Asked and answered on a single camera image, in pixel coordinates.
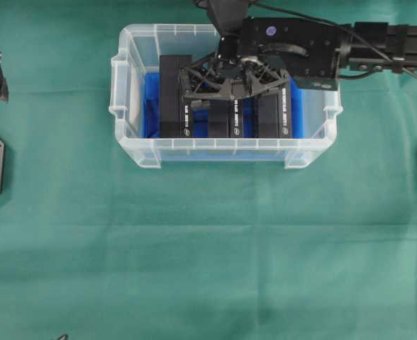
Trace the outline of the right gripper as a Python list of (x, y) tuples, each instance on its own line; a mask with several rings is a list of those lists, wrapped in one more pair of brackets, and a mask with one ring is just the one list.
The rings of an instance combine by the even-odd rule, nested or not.
[[(285, 85), (289, 76), (300, 89), (337, 91), (342, 32), (300, 18), (246, 18), (238, 54), (239, 72), (231, 81), (231, 99), (252, 98)], [(180, 67), (180, 96), (208, 101), (224, 81), (215, 53)]]

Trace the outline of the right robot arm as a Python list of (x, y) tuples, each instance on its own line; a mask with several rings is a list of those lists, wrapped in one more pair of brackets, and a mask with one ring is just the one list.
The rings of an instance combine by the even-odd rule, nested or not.
[(179, 85), (193, 101), (252, 98), (290, 81), (300, 89), (335, 91), (341, 69), (356, 79), (417, 70), (417, 26), (246, 18), (240, 30), (221, 36), (215, 52), (181, 67)]

